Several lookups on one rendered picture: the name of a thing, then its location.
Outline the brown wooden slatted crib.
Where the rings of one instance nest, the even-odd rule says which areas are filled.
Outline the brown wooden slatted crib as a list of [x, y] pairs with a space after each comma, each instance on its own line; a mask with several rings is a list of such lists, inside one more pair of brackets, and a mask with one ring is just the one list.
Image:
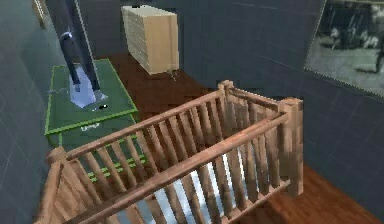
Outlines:
[[33, 224], [235, 224], [275, 194], [303, 192], [303, 102], [216, 91], [71, 151], [50, 166]]

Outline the black and white framed picture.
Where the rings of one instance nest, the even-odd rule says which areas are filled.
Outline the black and white framed picture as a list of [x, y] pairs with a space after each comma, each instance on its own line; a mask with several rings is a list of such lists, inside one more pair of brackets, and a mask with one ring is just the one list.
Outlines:
[[384, 97], [384, 0], [325, 0], [304, 68]]

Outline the pale wooden chest of drawers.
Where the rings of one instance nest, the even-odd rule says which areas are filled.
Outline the pale wooden chest of drawers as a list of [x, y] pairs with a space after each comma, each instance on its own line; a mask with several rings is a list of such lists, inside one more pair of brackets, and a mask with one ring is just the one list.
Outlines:
[[150, 74], [179, 68], [177, 15], [149, 5], [121, 7], [129, 53]]

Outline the green side table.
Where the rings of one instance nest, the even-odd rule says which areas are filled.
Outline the green side table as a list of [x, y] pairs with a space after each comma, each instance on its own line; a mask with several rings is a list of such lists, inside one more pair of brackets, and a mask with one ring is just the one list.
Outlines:
[[[66, 151], [83, 146], [126, 127], [138, 119], [138, 109], [108, 59], [95, 61], [105, 101], [79, 108], [70, 101], [70, 73], [65, 65], [54, 66], [45, 124], [45, 136]], [[99, 106], [108, 105], [100, 110]]]

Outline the dark blue table lamp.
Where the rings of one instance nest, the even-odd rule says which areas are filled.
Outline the dark blue table lamp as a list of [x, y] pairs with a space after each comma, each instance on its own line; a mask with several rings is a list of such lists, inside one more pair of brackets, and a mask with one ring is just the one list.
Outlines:
[[[97, 68], [93, 59], [86, 28], [81, 16], [78, 0], [62, 0], [67, 16], [68, 28], [59, 37], [59, 44], [70, 73], [70, 101], [79, 108], [99, 103], [108, 98], [99, 85]], [[75, 66], [68, 53], [66, 43], [70, 41], [79, 57]]]

